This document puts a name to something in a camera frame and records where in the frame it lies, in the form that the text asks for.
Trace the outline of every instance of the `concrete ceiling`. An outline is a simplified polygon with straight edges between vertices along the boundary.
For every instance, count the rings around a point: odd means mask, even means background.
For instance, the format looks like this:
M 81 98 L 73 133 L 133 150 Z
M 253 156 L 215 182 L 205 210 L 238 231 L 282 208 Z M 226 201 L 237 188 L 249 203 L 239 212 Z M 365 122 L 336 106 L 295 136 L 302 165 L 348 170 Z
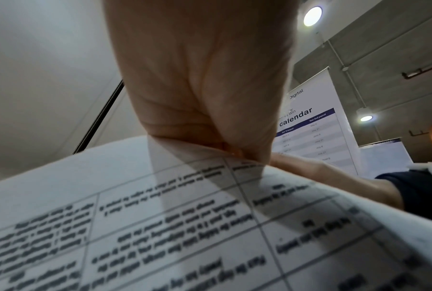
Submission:
M 308 0 L 300 13 L 320 5 L 323 18 L 312 28 L 298 18 L 294 77 L 303 82 L 330 66 L 354 120 L 361 105 L 329 45 L 321 47 L 330 40 L 364 101 L 380 111 L 375 125 L 384 139 L 432 123 L 432 72 L 400 78 L 432 62 L 432 0 L 409 2 Z M 0 0 L 0 179 L 71 155 L 120 80 L 99 0 Z M 373 126 L 352 128 L 360 144 L 378 139 Z M 122 93 L 90 146 L 139 134 Z M 407 147 L 416 159 L 432 151 L 426 135 Z
M 294 78 L 302 83 L 329 66 L 360 145 L 402 137 L 412 159 L 426 162 L 432 161 L 432 143 L 421 131 L 432 125 L 432 71 L 410 80 L 401 73 L 431 65 L 432 0 L 383 0 L 298 61 Z M 377 118 L 360 125 L 356 110 L 364 104 Z

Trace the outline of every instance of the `hand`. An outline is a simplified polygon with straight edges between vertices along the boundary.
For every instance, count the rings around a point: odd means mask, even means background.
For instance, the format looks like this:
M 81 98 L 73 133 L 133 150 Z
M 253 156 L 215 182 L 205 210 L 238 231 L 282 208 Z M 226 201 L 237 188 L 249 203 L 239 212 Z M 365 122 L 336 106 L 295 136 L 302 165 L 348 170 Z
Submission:
M 310 180 L 404 210 L 400 192 L 387 180 L 363 179 L 349 175 L 322 161 L 279 153 L 272 154 L 270 165 Z
M 104 0 L 146 131 L 268 163 L 298 0 Z

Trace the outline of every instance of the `dark sleeve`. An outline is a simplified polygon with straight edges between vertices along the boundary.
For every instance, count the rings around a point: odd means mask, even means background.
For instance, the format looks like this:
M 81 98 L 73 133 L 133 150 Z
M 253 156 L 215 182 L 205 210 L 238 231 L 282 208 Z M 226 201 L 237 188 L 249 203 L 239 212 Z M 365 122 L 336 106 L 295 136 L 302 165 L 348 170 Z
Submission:
M 432 220 L 432 174 L 423 171 L 387 173 L 376 177 L 392 182 L 401 193 L 406 212 Z

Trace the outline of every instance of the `ceiling light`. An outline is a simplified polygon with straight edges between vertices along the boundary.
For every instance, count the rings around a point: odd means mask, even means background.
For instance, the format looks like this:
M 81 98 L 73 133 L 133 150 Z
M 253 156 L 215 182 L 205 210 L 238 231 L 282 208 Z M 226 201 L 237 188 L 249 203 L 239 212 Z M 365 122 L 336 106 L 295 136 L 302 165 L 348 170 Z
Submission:
M 369 121 L 374 118 L 373 113 L 368 107 L 360 108 L 356 111 L 358 119 L 362 122 Z
M 320 20 L 322 13 L 323 10 L 319 6 L 310 9 L 307 12 L 306 16 L 304 17 L 304 25 L 305 26 L 314 25 L 315 23 L 318 22 L 318 20 Z

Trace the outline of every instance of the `banner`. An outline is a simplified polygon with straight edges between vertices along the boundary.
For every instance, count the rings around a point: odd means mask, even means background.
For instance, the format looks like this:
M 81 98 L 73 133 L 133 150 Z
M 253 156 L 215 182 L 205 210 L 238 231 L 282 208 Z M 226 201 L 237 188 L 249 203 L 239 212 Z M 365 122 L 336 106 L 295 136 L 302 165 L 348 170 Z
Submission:
M 360 152 L 328 69 L 288 93 L 273 152 L 320 159 L 360 174 Z
M 411 157 L 401 139 L 385 140 L 360 147 L 363 177 L 376 178 L 380 174 L 408 171 Z

